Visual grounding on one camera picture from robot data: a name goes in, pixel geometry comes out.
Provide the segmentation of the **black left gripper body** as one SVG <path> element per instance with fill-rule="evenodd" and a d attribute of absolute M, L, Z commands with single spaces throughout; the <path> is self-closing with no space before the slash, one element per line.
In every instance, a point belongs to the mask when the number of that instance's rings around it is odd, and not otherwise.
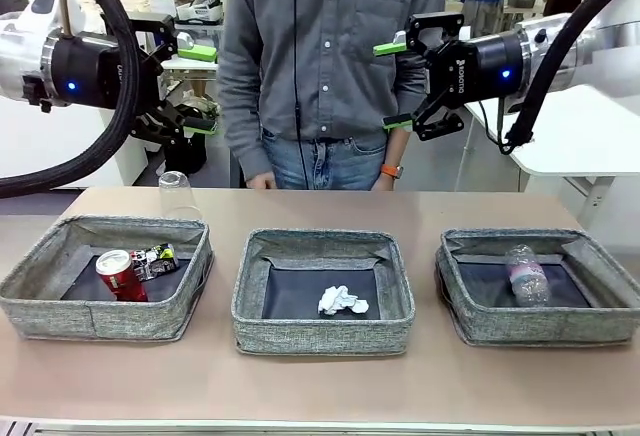
<path fill-rule="evenodd" d="M 123 75 L 114 37 L 59 38 L 52 51 L 52 83 L 65 103 L 115 109 Z"/>

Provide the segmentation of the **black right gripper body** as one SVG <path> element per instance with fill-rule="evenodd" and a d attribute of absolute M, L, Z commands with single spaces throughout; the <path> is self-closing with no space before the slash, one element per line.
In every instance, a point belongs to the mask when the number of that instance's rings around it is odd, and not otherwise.
<path fill-rule="evenodd" d="M 443 106 L 509 96 L 520 89 L 523 67 L 515 32 L 447 43 L 437 52 L 437 95 Z"/>

